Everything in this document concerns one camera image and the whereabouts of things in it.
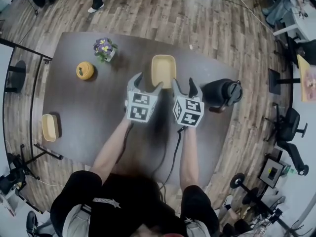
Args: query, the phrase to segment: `t-shirt logo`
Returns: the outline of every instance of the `t-shirt logo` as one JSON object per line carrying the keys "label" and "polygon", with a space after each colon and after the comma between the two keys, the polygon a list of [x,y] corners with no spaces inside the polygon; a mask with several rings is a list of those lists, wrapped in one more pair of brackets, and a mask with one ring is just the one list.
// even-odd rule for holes
{"label": "t-shirt logo", "polygon": [[121,209],[121,207],[119,206],[119,203],[117,203],[114,199],[106,199],[106,198],[97,198],[97,197],[95,197],[95,198],[93,199],[93,202],[109,203],[109,204],[113,205],[114,208],[117,208],[117,207],[118,207],[118,208]]}

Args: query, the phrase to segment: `table leg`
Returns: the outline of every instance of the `table leg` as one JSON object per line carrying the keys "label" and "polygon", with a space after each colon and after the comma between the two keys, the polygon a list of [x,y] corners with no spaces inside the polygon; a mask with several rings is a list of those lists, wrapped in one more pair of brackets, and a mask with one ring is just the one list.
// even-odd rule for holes
{"label": "table leg", "polygon": [[279,72],[269,69],[269,92],[281,95],[281,84],[300,83],[300,78],[281,79]]}
{"label": "table leg", "polygon": [[297,24],[293,24],[293,25],[291,25],[291,26],[288,26],[288,27],[285,27],[285,28],[280,29],[280,30],[278,30],[278,31],[275,31],[275,32],[273,33],[273,35],[274,35],[274,36],[277,36],[277,35],[280,35],[280,34],[284,34],[284,33],[288,32],[288,31],[294,30],[294,29],[296,29],[296,28],[298,28],[298,25],[297,25]]}

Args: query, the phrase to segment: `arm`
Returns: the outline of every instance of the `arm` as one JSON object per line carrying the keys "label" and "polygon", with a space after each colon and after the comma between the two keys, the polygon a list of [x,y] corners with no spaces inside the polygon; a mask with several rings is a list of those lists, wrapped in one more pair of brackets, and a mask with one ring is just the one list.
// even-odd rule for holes
{"label": "arm", "polygon": [[184,130],[184,141],[180,162],[180,187],[184,191],[187,186],[198,186],[198,148],[196,129],[188,127]]}
{"label": "arm", "polygon": [[130,125],[131,121],[124,117],[104,144],[90,169],[91,172],[100,176],[102,184],[107,180],[122,151],[125,134]]}

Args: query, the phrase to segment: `flower pot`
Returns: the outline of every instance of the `flower pot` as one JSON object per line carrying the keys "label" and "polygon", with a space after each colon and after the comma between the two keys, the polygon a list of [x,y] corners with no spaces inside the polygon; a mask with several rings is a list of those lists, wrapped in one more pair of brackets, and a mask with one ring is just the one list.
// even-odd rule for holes
{"label": "flower pot", "polygon": [[107,62],[110,62],[114,55],[115,55],[115,49],[113,49],[112,52],[110,53],[110,57],[108,59],[105,58],[104,60]]}

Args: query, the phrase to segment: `yellow bowl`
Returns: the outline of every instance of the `yellow bowl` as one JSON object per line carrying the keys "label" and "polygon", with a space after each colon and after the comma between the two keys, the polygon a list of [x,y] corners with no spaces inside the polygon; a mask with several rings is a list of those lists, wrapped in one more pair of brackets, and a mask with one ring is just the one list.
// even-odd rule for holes
{"label": "yellow bowl", "polygon": [[57,117],[51,114],[44,114],[41,118],[41,125],[45,140],[56,141],[59,137]]}
{"label": "yellow bowl", "polygon": [[171,55],[156,55],[152,61],[152,83],[157,86],[163,81],[164,89],[171,88],[172,79],[177,79],[176,60]]}
{"label": "yellow bowl", "polygon": [[77,66],[77,76],[81,80],[88,80],[93,76],[94,67],[90,62],[84,61]]}

